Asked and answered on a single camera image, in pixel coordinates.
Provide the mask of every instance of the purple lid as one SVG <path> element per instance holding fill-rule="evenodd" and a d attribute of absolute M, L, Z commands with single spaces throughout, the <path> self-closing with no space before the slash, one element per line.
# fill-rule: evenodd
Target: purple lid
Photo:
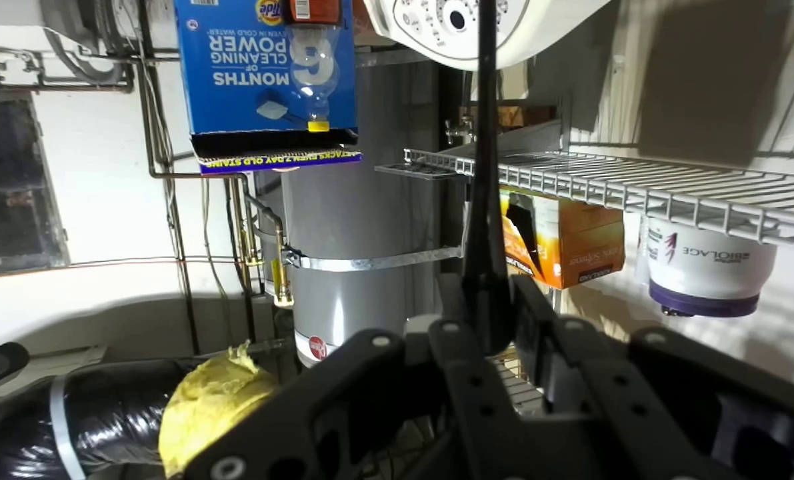
<path fill-rule="evenodd" d="M 759 297 L 719 300 L 716 298 L 693 297 L 665 289 L 653 281 L 649 281 L 649 296 L 664 307 L 678 310 L 689 315 L 704 317 L 744 317 L 755 312 L 759 306 Z"/>

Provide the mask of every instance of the orange box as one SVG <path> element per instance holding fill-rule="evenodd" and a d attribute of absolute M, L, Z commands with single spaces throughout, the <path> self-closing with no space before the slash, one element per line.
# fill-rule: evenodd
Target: orange box
<path fill-rule="evenodd" d="M 625 264 L 620 210 L 502 189 L 501 213 L 510 273 L 564 289 Z"/>

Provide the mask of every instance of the gray water heater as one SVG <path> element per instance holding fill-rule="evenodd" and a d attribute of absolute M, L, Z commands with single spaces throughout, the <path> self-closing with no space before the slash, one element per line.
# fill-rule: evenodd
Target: gray water heater
<path fill-rule="evenodd" d="M 317 259 L 387 257 L 439 246 L 434 182 L 376 172 L 403 149 L 435 149 L 432 63 L 356 70 L 357 163 L 282 174 L 287 242 Z M 303 364 L 325 358 L 367 328 L 403 332 L 409 317 L 437 309 L 434 264 L 372 271 L 290 268 L 296 349 Z"/>

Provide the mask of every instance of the black antenna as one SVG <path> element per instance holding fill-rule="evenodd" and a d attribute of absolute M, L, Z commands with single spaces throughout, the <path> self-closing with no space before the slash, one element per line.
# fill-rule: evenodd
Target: black antenna
<path fill-rule="evenodd" d="M 463 262 L 467 322 L 484 352 L 500 352 L 515 334 L 503 249 L 497 170 L 497 0 L 479 0 L 477 140 Z"/>

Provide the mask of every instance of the red label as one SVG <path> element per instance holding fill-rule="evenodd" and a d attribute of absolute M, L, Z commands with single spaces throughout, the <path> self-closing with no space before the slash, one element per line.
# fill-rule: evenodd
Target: red label
<path fill-rule="evenodd" d="M 324 359 L 329 352 L 326 350 L 326 343 L 320 337 L 311 337 L 308 341 L 308 346 L 311 348 L 311 354 L 315 359 Z"/>

